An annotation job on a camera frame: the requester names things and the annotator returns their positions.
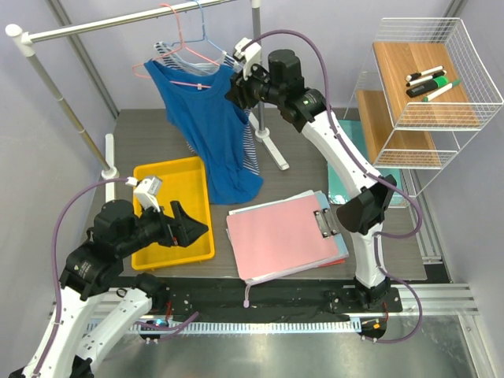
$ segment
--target black marker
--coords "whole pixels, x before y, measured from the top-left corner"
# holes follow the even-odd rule
[[[413,85],[425,83],[426,81],[429,81],[431,79],[435,79],[436,77],[445,76],[446,74],[447,74],[447,72],[445,70],[443,70],[440,72],[436,72],[434,75],[422,76],[420,79],[411,80],[409,83],[406,83],[406,86],[412,87]]]
[[[436,77],[435,79],[431,79],[426,81],[423,84],[417,85],[416,87],[410,88],[406,91],[406,94],[410,97],[417,97],[420,95],[424,95],[427,92],[434,91],[435,89],[441,88],[448,84],[448,79],[446,76]]]
[[[443,71],[442,65],[440,65],[438,67],[435,67],[433,69],[428,69],[427,71],[412,73],[411,75],[408,75],[406,77],[406,81],[415,80],[415,79],[418,79],[421,76],[430,75],[430,74],[436,73],[438,71]]]

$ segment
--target white wall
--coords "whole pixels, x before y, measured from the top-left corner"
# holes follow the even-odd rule
[[[63,1],[73,23],[84,23],[117,14],[152,9],[158,1],[121,0]],[[262,31],[290,28],[305,33],[319,46],[331,77],[332,104],[346,106],[371,47],[382,17],[441,17],[450,0],[264,0],[261,7]],[[249,0],[206,8],[209,37],[232,51],[243,37],[252,35]],[[200,15],[191,11],[180,16],[185,39],[201,35]],[[136,24],[93,31],[83,36],[98,71],[119,109],[162,108],[161,98],[150,80],[132,74],[132,66],[155,56],[153,44],[177,38],[175,17],[146,20]],[[322,89],[321,70],[310,48],[295,37],[273,36],[264,42],[265,54],[291,48],[302,59],[306,84]],[[218,57],[206,44],[193,44],[196,50]]]
[[[501,94],[504,94],[504,2],[472,0],[461,18]],[[498,376],[504,376],[504,110],[426,189],[450,273],[469,283],[491,337]]]
[[[98,179],[99,167],[3,28],[56,28],[45,2],[0,2],[0,376],[24,366],[47,326],[54,299],[50,240],[63,205]],[[65,40],[36,46],[94,140],[113,120]],[[91,196],[61,229],[59,266],[82,235]]]

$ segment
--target wooden shelf board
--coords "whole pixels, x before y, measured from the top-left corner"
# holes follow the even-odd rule
[[[411,98],[406,94],[406,76],[410,73],[421,72],[442,65],[447,71],[447,78],[450,82],[460,79],[446,47],[442,43],[393,43],[374,42],[372,45],[376,63],[380,70],[384,89],[390,103],[392,119],[396,123],[405,109],[408,102],[421,102],[424,97]],[[434,102],[469,102],[465,93],[464,83],[441,94]],[[425,106],[426,123],[439,123],[446,127],[452,124],[453,127],[478,128],[480,126],[474,110],[470,105],[460,106],[455,111],[447,111],[446,108],[436,105]],[[418,124],[424,120],[419,117]]]
[[[356,91],[356,96],[369,160],[374,164],[388,136],[393,131],[387,102],[382,91]],[[435,145],[429,132],[397,130],[388,142],[387,148],[434,151]],[[429,164],[433,168],[440,166],[436,152],[432,152],[429,161]],[[400,154],[398,154],[398,161],[396,163],[398,165],[404,163],[404,161],[401,161]]]

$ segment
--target blue tank top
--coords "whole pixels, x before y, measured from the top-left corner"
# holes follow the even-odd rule
[[[148,61],[152,77],[166,106],[169,122],[182,131],[205,162],[210,201],[220,205],[252,200],[262,178],[243,167],[243,133],[248,125],[245,113],[228,101],[232,69],[221,65],[213,75],[196,76]],[[171,83],[201,83],[210,88]]]

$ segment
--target white wire shelf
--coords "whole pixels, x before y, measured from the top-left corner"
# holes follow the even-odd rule
[[[394,128],[480,130],[503,101],[459,18],[385,18],[374,51]],[[390,64],[396,57],[400,64]],[[461,84],[434,102],[408,98],[408,73],[443,65]]]
[[[406,75],[443,65],[461,84],[434,102],[406,94]],[[369,160],[401,169],[412,197],[502,108],[503,100],[459,18],[382,19],[350,99],[357,99]],[[410,169],[431,171],[421,184]]]

